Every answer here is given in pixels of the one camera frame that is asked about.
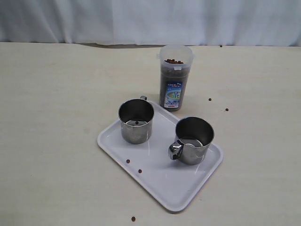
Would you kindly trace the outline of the white rectangular plastic tray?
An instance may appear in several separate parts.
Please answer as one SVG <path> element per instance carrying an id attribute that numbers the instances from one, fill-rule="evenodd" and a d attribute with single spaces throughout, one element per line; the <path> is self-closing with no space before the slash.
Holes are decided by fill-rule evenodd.
<path id="1" fill-rule="evenodd" d="M 211 144 L 198 165 L 171 160 L 167 149 L 174 141 L 179 118 L 157 103 L 151 104 L 155 114 L 148 141 L 138 145 L 126 142 L 121 135 L 120 120 L 116 120 L 98 135 L 97 143 L 164 208 L 180 212 L 219 167 L 223 151 L 216 144 Z"/>

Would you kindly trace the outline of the steel mug with pellets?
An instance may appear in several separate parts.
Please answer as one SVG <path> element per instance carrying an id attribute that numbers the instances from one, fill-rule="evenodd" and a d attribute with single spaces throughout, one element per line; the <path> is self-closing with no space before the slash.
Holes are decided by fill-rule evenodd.
<path id="1" fill-rule="evenodd" d="M 176 124 L 168 155 L 171 160 L 197 165 L 204 160 L 213 139 L 214 129 L 207 121 L 194 116 L 183 118 Z"/>

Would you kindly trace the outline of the white curtain backdrop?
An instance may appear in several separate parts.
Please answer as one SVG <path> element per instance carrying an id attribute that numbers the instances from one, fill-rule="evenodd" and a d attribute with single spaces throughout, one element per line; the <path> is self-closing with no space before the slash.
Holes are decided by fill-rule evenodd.
<path id="1" fill-rule="evenodd" d="M 3 0 L 0 39 L 100 45 L 299 46 L 298 0 Z"/>

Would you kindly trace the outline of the clear plastic container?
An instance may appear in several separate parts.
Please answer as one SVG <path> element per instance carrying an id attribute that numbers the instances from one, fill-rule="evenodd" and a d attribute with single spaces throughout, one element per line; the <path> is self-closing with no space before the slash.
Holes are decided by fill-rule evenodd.
<path id="1" fill-rule="evenodd" d="M 160 60 L 159 104 L 172 112 L 182 107 L 185 89 L 194 59 L 192 50 L 184 45 L 165 45 L 157 58 Z M 184 64 L 167 64 L 166 59 L 175 59 Z"/>

